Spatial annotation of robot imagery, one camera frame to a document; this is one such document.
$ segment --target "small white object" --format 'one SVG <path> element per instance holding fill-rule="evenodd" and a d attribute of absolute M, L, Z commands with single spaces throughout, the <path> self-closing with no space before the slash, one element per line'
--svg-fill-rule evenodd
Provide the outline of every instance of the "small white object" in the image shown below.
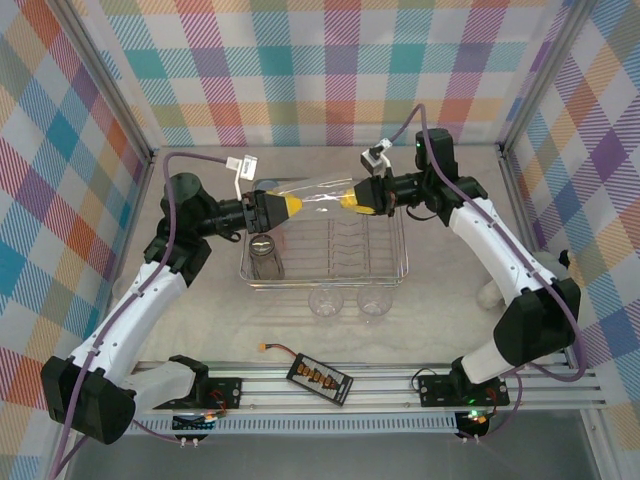
<path fill-rule="evenodd" d="M 485 310 L 489 310 L 498 305 L 502 300 L 502 292 L 498 288 L 498 284 L 495 280 L 491 280 L 484 287 L 478 290 L 476 295 L 478 305 Z"/>
<path fill-rule="evenodd" d="M 385 152 L 392 147 L 392 143 L 388 138 L 383 138 L 380 140 L 373 148 L 382 147 L 382 151 L 380 152 L 380 158 L 373 158 L 371 153 L 369 153 L 369 149 L 366 149 L 362 152 L 362 157 L 366 159 L 366 161 L 371 165 L 371 174 L 372 175 L 382 175 L 385 173 L 387 168 L 391 168 L 391 162 L 385 156 Z"/>
<path fill-rule="evenodd" d="M 234 185 L 236 187 L 236 196 L 238 200 L 242 200 L 242 191 L 240 190 L 240 179 L 253 180 L 256 175 L 256 169 L 258 168 L 258 159 L 251 155 L 245 155 L 242 160 L 234 157 L 227 157 L 226 167 L 229 170 L 236 171 L 236 178 Z"/>

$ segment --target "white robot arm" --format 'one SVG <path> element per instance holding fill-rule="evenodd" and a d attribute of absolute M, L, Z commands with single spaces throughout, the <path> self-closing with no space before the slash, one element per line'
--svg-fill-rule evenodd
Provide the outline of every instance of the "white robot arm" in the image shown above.
<path fill-rule="evenodd" d="M 482 186 L 458 175 L 449 132 L 430 129 L 428 135 L 425 141 L 423 132 L 416 134 L 417 173 L 395 176 L 390 167 L 385 169 L 385 142 L 363 152 L 361 162 L 372 176 L 348 192 L 342 205 L 369 215 L 393 215 L 399 207 L 424 204 L 469 245 L 495 280 L 507 310 L 487 343 L 453 362 L 451 382 L 463 397 L 470 391 L 483 392 L 483 384 L 499 375 L 571 345 L 573 327 L 555 297 L 577 318 L 580 289 L 570 278 L 558 280 L 536 262 L 500 219 Z M 427 142 L 437 154 L 438 171 L 427 156 Z"/>
<path fill-rule="evenodd" d="M 136 412 L 185 397 L 204 403 L 207 367 L 190 358 L 178 355 L 156 369 L 130 375 L 149 332 L 211 253 L 204 237 L 237 242 L 238 230 L 267 232 L 302 208 L 293 196 L 264 191 L 218 202 L 189 173 L 175 175 L 171 185 L 172 192 L 165 192 L 161 201 L 165 218 L 129 291 L 67 359 L 51 357 L 41 371 L 50 417 L 64 423 L 70 415 L 75 430 L 105 444 L 122 436 Z M 72 392 L 78 388 L 74 404 Z"/>

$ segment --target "red wire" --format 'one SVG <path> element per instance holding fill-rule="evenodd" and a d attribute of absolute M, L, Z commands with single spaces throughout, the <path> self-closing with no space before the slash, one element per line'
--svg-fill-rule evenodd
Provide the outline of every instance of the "red wire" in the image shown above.
<path fill-rule="evenodd" d="M 214 390 L 210 395 L 218 401 L 218 405 L 222 407 L 222 413 L 227 413 L 227 399 L 220 390 Z"/>
<path fill-rule="evenodd" d="M 267 345 L 267 348 L 279 348 L 280 350 L 284 350 L 285 352 L 290 353 L 294 357 L 298 356 L 298 354 L 296 352 L 294 352 L 293 350 L 291 350 L 288 347 L 285 347 L 284 345 L 280 345 L 279 343 L 270 343 L 270 344 Z"/>

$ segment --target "circuit board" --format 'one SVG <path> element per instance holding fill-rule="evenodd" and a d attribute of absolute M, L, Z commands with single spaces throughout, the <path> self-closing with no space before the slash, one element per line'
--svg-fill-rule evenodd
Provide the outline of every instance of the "circuit board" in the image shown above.
<path fill-rule="evenodd" d="M 352 377 L 302 353 L 296 356 L 287 380 L 340 407 L 344 405 L 353 384 Z"/>

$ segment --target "white table surface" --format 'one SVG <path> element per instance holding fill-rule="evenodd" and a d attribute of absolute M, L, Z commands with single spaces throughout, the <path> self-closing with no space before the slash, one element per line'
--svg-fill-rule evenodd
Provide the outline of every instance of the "white table surface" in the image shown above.
<path fill-rule="evenodd" d="M 256 178 L 312 177 L 331 171 L 366 176 L 362 147 L 192 148 L 191 152 L 226 158 L 259 158 Z M 169 150 L 160 152 L 159 162 Z M 413 147 L 393 148 L 396 174 L 415 171 Z M 491 146 L 456 147 L 461 175 L 478 179 L 499 214 L 515 232 L 515 219 Z M 197 174 L 216 199 L 233 198 L 233 172 L 221 165 L 174 158 L 171 173 Z M 133 278 L 143 250 L 162 217 L 164 178 L 158 164 L 135 227 L 123 279 Z M 244 190 L 251 185 L 245 182 Z M 489 274 L 471 249 L 438 219 L 416 222 L 405 216 L 409 274 L 394 291 L 394 304 L 383 317 L 359 313 L 355 293 L 347 292 L 342 312 L 331 319 L 313 315 L 308 291 L 256 292 L 240 278 L 242 243 L 213 237 L 207 264 L 189 290 L 154 327 L 140 360 L 163 361 L 183 354 L 202 361 L 285 362 L 284 352 L 258 351 L 258 344 L 283 343 L 326 362 L 450 363 L 482 345 L 502 310 L 485 311 L 475 294 Z"/>

